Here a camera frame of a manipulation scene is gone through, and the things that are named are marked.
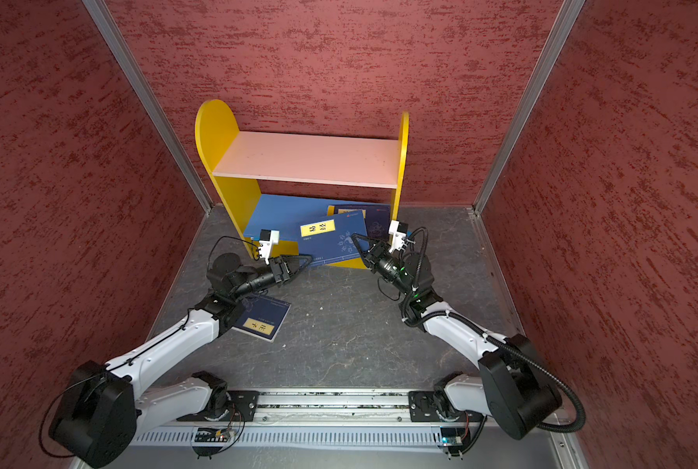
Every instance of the red wall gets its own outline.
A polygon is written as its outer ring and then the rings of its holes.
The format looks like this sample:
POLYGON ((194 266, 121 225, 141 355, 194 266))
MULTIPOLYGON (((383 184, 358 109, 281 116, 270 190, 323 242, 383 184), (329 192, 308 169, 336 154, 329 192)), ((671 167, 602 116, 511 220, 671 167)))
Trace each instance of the red wall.
MULTIPOLYGON (((206 183, 193 134, 206 99, 226 101, 243 130, 383 138, 397 137, 409 109, 402 202, 471 203, 561 0, 107 3, 206 183)), ((261 188, 389 197, 322 184, 261 188)))
POLYGON ((201 217, 83 5, 0 2, 0 467, 67 464, 46 403, 145 339, 201 217))
POLYGON ((485 224, 591 468, 698 467, 698 2, 587 2, 485 224))

